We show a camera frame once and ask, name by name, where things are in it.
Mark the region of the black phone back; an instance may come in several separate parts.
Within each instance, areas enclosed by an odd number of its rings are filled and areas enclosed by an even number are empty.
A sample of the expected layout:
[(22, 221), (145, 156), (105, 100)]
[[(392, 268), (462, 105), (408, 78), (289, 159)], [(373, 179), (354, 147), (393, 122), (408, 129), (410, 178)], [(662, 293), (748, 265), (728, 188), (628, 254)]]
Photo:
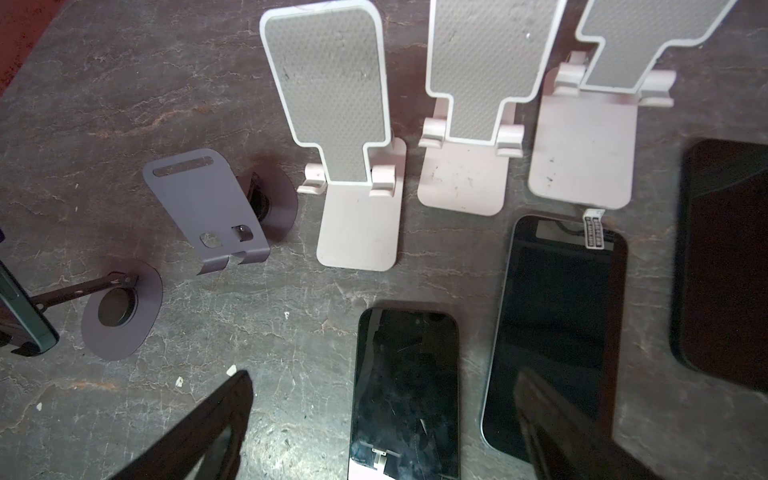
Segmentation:
[(460, 476), (459, 330), (448, 314), (370, 308), (358, 323), (347, 476)]

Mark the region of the black phone with middle sticker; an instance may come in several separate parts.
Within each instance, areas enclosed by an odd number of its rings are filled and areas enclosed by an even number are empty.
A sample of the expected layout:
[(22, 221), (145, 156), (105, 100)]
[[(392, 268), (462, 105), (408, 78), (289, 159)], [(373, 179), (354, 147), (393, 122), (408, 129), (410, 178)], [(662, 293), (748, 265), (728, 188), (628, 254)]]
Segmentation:
[(767, 390), (767, 147), (702, 139), (684, 152), (670, 348), (687, 368)]

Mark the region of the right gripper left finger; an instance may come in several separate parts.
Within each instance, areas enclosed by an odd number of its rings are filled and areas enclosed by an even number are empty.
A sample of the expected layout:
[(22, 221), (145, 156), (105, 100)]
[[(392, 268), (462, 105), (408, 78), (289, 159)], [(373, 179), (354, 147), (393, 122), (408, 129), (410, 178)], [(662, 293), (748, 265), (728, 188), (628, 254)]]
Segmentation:
[(249, 373), (238, 370), (155, 442), (113, 475), (115, 479), (234, 479), (248, 429), (254, 393)]

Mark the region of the white phone stand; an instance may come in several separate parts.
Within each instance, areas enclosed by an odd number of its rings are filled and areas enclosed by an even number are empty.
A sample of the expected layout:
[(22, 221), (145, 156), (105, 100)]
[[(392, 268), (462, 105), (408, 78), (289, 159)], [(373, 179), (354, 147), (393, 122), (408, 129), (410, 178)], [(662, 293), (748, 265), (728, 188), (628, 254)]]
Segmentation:
[(573, 51), (548, 72), (528, 187), (539, 197), (617, 210), (632, 196), (638, 111), (671, 108), (674, 70), (656, 63), (670, 47), (704, 43), (731, 1), (590, 1)]
[(557, 1), (433, 1), (425, 89), (434, 98), (417, 189), (432, 208), (494, 216), (524, 154), (516, 108), (534, 100), (565, 12)]
[(407, 146), (391, 129), (378, 9), (370, 1), (275, 8), (259, 28), (292, 138), (320, 155), (297, 189), (325, 197), (318, 261), (389, 270), (397, 259)]

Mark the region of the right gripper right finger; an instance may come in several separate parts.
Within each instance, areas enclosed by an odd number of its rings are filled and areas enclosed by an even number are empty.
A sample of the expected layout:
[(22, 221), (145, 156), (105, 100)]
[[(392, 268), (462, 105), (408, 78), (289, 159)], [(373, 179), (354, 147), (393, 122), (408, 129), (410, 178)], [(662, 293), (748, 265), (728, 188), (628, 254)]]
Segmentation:
[(538, 479), (656, 479), (600, 433), (580, 410), (531, 369), (522, 369), (514, 400), (529, 461)]

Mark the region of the grey round-base phone stand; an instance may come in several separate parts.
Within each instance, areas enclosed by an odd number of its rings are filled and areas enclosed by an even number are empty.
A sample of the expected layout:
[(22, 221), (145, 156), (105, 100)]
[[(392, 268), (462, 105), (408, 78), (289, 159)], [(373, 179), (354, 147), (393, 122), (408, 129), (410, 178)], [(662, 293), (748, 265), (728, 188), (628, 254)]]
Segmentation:
[(225, 269), (232, 256), (265, 262), (297, 218), (293, 183), (270, 161), (235, 175), (220, 153), (202, 148), (151, 161), (143, 177), (198, 253), (201, 274)]

